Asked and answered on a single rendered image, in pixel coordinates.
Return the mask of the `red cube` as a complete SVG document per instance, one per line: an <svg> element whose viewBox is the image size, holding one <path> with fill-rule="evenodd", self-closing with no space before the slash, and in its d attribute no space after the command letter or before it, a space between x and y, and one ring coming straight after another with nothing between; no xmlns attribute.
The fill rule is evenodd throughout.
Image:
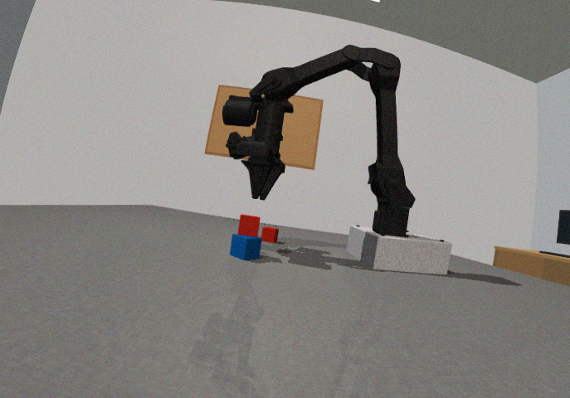
<svg viewBox="0 0 570 398"><path fill-rule="evenodd" d="M241 215L238 235L249 235L257 238L260 217Z"/></svg>
<svg viewBox="0 0 570 398"><path fill-rule="evenodd" d="M275 242L277 242L278 232L279 232L279 229L270 228L270 227L263 227L262 228L262 234L261 234L261 240L275 243Z"/></svg>

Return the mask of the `blue cube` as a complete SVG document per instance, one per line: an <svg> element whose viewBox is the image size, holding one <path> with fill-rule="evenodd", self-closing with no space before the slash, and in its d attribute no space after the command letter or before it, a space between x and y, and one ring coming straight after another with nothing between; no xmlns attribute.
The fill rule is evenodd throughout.
<svg viewBox="0 0 570 398"><path fill-rule="evenodd" d="M232 234L230 255L241 260L258 260L260 258L260 248L261 238Z"/></svg>

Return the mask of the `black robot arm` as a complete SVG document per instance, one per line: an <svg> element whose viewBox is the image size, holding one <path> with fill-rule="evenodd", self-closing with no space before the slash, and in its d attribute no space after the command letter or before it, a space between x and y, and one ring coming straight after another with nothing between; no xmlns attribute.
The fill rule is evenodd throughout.
<svg viewBox="0 0 570 398"><path fill-rule="evenodd" d="M362 62L371 62L369 68ZM222 108L223 123L250 127L273 124L282 129L284 114L294 113L289 102L298 90L342 70L352 71L370 84L376 97L377 160L368 166L368 185L377 196L373 231L408 237L409 210L416 198L408 190L397 152L396 90L401 63L392 53L378 48L347 45L313 61L293 68L269 70L249 92L250 97L229 95ZM264 95L262 98L261 96ZM258 115L257 115L258 110ZM409 208L408 208L409 207Z"/></svg>

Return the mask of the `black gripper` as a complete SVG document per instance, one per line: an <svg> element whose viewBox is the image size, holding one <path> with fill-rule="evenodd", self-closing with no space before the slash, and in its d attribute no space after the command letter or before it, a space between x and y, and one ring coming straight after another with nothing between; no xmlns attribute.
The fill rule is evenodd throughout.
<svg viewBox="0 0 570 398"><path fill-rule="evenodd" d="M265 200L276 180L285 173L285 165L280 160L280 141L282 129L273 124L258 124L252 128L256 141L241 141L236 146L237 157L250 157L241 160L247 167L253 199Z"/></svg>

